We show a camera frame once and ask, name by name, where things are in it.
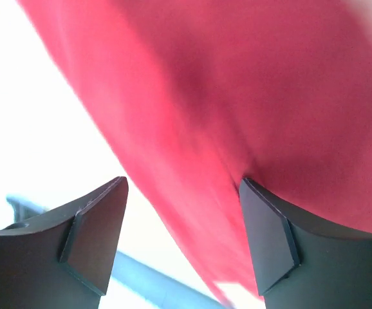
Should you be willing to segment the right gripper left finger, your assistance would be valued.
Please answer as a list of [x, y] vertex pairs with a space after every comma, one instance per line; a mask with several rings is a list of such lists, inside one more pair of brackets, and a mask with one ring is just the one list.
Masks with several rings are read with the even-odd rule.
[[126, 209], [117, 177], [0, 230], [0, 308], [97, 308], [107, 292]]

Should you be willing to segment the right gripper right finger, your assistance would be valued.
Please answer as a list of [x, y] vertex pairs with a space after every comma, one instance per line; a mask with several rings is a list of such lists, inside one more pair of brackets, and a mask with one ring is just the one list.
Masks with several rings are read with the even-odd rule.
[[325, 220], [248, 178], [239, 199], [267, 308], [372, 308], [372, 233]]

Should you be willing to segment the red t shirt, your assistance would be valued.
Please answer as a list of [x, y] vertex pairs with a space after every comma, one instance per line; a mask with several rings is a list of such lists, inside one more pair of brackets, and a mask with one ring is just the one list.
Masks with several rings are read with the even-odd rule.
[[21, 1], [223, 303], [256, 295], [245, 176], [372, 232], [372, 1]]

